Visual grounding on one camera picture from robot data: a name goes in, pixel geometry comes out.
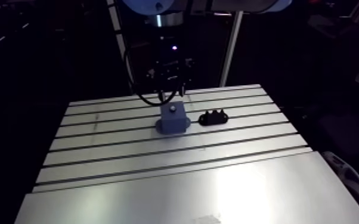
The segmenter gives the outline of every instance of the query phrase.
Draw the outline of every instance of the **metal table surface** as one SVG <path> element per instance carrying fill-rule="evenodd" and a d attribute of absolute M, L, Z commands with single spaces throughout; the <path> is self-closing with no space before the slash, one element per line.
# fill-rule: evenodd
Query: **metal table surface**
<path fill-rule="evenodd" d="M 137 97 L 71 102 L 16 223 L 359 221 L 345 187 L 259 85 L 174 100 L 192 124 L 171 136 L 154 129 L 159 108 Z M 220 108 L 228 123 L 197 123 Z"/>

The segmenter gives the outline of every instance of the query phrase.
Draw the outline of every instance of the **screw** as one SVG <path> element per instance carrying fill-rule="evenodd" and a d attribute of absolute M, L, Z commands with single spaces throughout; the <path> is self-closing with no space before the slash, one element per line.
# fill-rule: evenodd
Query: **screw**
<path fill-rule="evenodd" d="M 174 105 L 172 105 L 171 107 L 170 107 L 170 112 L 175 112 L 177 109 L 175 108 L 175 106 Z"/>

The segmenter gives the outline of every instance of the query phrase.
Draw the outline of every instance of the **metal pole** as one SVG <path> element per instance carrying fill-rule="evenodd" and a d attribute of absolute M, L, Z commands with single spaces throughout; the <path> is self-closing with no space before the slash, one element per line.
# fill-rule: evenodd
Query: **metal pole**
<path fill-rule="evenodd" d="M 118 18 L 118 14 L 117 14 L 117 8 L 114 4 L 115 4 L 114 0 L 107 0 L 107 5 L 109 5 L 109 13 L 110 13 L 110 18 L 113 23 L 114 31 L 117 32 L 117 31 L 121 31 L 121 25 L 120 25 L 120 20 Z M 117 39 L 118 47 L 120 49 L 121 58 L 124 60 L 124 53 L 125 53 L 126 48 L 125 48 L 123 35 L 121 33 L 116 33 L 116 39 Z M 125 67 L 129 74 L 129 78 L 132 81 L 134 81 L 134 77 L 133 77 L 132 71 L 131 71 L 131 66 L 129 64 L 129 59 L 126 61 Z"/>
<path fill-rule="evenodd" d="M 225 86 L 230 71 L 231 61 L 233 60 L 234 48 L 237 43 L 239 27 L 242 22 L 243 11 L 235 14 L 233 29 L 231 31 L 230 41 L 228 43 L 227 53 L 225 55 L 224 67 L 221 73 L 220 87 Z"/>

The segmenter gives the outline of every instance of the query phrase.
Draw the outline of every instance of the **blue 3d printed part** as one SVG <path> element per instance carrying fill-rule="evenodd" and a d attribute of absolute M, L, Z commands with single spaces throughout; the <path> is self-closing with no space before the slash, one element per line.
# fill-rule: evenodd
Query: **blue 3d printed part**
<path fill-rule="evenodd" d="M 160 107 L 161 118 L 156 122 L 156 130 L 164 135 L 184 133 L 191 120 L 185 113 L 184 103 L 170 102 Z"/>

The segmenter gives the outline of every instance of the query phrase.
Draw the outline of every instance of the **cable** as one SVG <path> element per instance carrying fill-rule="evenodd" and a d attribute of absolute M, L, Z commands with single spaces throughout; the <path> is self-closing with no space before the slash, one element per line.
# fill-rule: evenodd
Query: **cable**
<path fill-rule="evenodd" d="M 126 63 L 128 61 L 129 50 L 130 50 L 130 48 L 127 48 L 127 49 L 125 49 L 125 52 L 124 52 L 124 56 L 123 56 L 124 66 L 126 66 Z M 141 98 L 141 100 L 144 101 L 146 104 L 148 104 L 150 106 L 154 106 L 154 107 L 160 107 L 162 105 L 165 105 L 165 104 L 169 103 L 174 98 L 176 92 L 180 89 L 180 86 L 181 86 L 181 82 L 178 82 L 178 86 L 177 86 L 176 90 L 172 91 L 171 95 L 167 99 L 165 99 L 164 101 L 162 101 L 162 102 L 151 102 L 148 99 L 144 98 L 143 95 L 140 94 L 137 91 L 134 82 L 132 81 L 131 77 L 129 77 L 129 74 L 127 75 L 127 78 L 128 78 L 128 82 L 129 82 L 132 90 L 135 92 L 135 94 L 137 94 L 138 97 Z"/>

